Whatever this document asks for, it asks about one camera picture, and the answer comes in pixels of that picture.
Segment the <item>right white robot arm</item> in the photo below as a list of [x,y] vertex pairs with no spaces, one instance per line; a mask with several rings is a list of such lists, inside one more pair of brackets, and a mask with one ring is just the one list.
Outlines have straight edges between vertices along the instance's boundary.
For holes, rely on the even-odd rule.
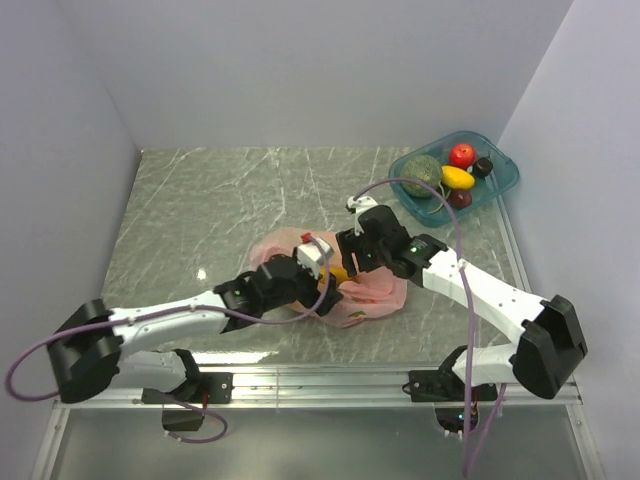
[[394,212],[373,198],[351,197],[355,224],[336,239],[349,275],[388,269],[396,278],[442,294],[501,331],[508,343],[455,349],[423,382],[434,402],[461,401],[474,387],[519,383],[553,399],[587,354],[576,310],[566,298],[550,300],[522,291],[460,259],[434,237],[410,236]]

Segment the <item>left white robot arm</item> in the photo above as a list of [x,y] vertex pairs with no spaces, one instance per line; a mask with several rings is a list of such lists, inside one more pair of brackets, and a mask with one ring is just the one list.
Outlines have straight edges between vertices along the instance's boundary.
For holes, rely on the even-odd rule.
[[136,308],[109,309],[100,299],[81,305],[54,333],[47,353],[60,399],[80,403],[109,387],[154,389],[189,402],[201,374],[184,349],[158,346],[202,334],[225,334],[260,323],[292,303],[302,316],[325,316],[343,296],[319,257],[277,254],[256,269],[194,297]]

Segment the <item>pink plastic bag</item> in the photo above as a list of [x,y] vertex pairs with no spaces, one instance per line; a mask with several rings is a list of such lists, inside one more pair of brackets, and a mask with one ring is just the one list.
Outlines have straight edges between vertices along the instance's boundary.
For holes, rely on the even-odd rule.
[[[289,256],[293,249],[301,243],[301,236],[306,230],[300,228],[283,227],[266,235],[258,241],[250,252],[252,269],[276,254]],[[341,255],[336,241],[336,233],[329,231],[311,231],[316,239],[323,239],[329,243],[334,254],[329,259],[330,267],[342,267]],[[328,315],[320,317],[313,313],[314,318],[338,327],[347,328],[365,320],[378,319],[400,310],[406,301],[407,281],[395,277],[386,267],[380,267],[372,272],[359,273],[350,277],[340,285],[339,291],[343,299]]]

